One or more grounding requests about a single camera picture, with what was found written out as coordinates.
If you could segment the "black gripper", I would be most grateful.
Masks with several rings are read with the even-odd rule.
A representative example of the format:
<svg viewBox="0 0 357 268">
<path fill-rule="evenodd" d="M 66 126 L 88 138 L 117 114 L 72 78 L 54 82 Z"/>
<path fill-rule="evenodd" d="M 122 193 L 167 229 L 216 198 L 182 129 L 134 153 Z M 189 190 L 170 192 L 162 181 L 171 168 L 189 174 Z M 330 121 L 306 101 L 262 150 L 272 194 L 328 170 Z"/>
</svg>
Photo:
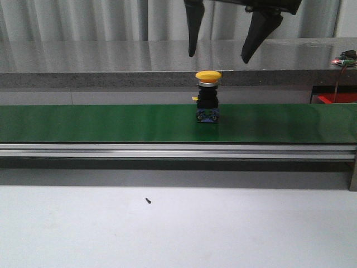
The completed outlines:
<svg viewBox="0 0 357 268">
<path fill-rule="evenodd" d="M 247 37 L 245 39 L 241 57 L 244 63 L 250 59 L 262 44 L 262 42 L 280 26 L 283 17 L 281 12 L 295 15 L 301 4 L 301 0 L 227 0 L 226 3 L 245 6 L 247 12 L 253 12 Z M 187 26 L 189 31 L 189 57 L 196 52 L 202 18 L 205 7 L 202 0 L 184 0 Z"/>
</svg>

